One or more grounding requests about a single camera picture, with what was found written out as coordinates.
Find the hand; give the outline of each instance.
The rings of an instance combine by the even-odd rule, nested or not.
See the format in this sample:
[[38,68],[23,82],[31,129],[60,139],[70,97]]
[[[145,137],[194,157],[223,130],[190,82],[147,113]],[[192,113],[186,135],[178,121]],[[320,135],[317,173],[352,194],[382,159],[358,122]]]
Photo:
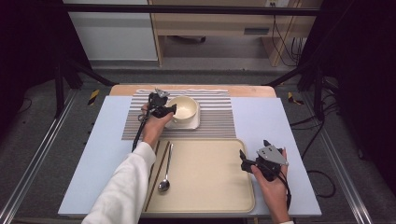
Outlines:
[[[147,109],[147,104],[144,104],[142,106],[142,112],[146,114]],[[154,116],[150,116],[145,125],[145,128],[143,129],[143,142],[149,144],[151,148],[154,148],[158,142],[158,139],[161,136],[161,133],[163,133],[163,127],[165,127],[165,124],[172,119],[173,115],[174,113],[171,112],[160,119]]]
[[[283,149],[282,155],[285,159],[287,158],[286,149]],[[286,177],[288,166],[282,165],[280,170]],[[274,223],[290,221],[287,207],[287,190],[282,181],[279,178],[276,178],[272,182],[267,181],[259,168],[254,165],[251,166],[251,171],[262,189],[264,201],[270,210]]]

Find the dish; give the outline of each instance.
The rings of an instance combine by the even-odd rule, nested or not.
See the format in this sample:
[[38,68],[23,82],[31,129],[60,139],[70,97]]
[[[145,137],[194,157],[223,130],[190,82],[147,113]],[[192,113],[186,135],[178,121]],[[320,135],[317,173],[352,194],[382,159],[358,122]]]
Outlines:
[[168,106],[177,105],[177,112],[173,116],[174,122],[188,123],[197,113],[198,103],[189,96],[177,96],[169,101]]
[[191,118],[190,122],[174,122],[173,120],[169,121],[166,125],[166,129],[172,130],[194,130],[199,127],[201,117],[201,108],[198,105],[197,112]]

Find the beige tray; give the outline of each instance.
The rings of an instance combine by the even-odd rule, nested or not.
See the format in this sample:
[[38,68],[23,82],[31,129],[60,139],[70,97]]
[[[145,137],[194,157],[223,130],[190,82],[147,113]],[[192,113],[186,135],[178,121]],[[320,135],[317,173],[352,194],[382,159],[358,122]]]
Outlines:
[[[168,179],[168,141],[174,144]],[[151,171],[143,213],[246,213],[254,207],[250,175],[241,170],[238,139],[162,139]]]

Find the white bowl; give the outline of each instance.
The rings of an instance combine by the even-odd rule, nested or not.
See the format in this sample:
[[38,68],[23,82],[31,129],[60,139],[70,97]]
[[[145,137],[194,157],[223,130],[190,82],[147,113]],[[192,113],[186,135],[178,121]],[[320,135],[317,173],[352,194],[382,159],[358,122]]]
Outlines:
[[173,122],[190,122],[198,111],[198,103],[189,96],[177,96],[168,102],[171,105],[177,105]]

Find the black curtain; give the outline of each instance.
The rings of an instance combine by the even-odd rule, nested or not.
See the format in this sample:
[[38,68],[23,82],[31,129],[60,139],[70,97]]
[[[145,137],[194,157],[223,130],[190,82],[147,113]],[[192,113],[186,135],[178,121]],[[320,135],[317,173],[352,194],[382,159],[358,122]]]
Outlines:
[[72,88],[81,81],[66,58],[92,69],[68,13],[40,7],[47,2],[63,3],[0,3],[0,136],[20,109],[26,90],[54,79],[54,66],[61,65],[61,75]]
[[[392,0],[356,0],[326,43],[323,75],[339,82],[338,102],[363,157],[372,160],[396,194],[396,4]],[[304,50],[305,60],[322,40],[318,20]]]

